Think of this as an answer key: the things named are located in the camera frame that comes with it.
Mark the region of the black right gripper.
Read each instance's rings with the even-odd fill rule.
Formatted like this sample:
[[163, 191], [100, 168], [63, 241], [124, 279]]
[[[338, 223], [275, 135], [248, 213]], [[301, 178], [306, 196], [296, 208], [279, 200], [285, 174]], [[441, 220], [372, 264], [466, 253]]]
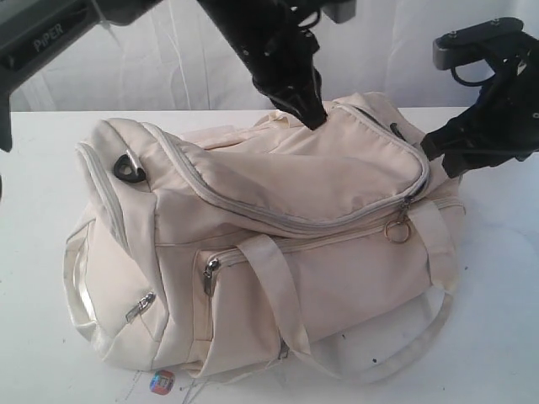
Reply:
[[496, 66], [474, 106], [474, 120], [453, 118], [420, 142], [429, 159], [443, 157], [449, 178], [513, 158], [522, 162], [538, 151], [538, 55]]

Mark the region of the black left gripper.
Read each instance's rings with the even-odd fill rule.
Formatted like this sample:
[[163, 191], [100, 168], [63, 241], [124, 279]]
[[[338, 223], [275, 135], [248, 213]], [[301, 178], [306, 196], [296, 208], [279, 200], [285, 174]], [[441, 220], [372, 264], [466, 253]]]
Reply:
[[279, 110], [308, 129], [327, 120], [322, 77], [313, 65], [319, 49], [284, 1], [200, 1], [199, 5], [252, 75], [253, 85]]

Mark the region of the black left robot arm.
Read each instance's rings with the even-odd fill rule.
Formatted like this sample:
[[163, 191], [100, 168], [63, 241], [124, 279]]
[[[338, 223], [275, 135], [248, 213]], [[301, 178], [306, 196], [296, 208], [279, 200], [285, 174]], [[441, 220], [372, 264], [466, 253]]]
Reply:
[[[311, 29], [323, 1], [201, 1], [252, 76], [280, 110], [314, 130], [325, 120], [322, 78], [313, 64]], [[126, 26], [154, 1], [3, 1], [1, 3], [1, 149], [13, 147], [9, 99], [14, 90], [101, 23]]]

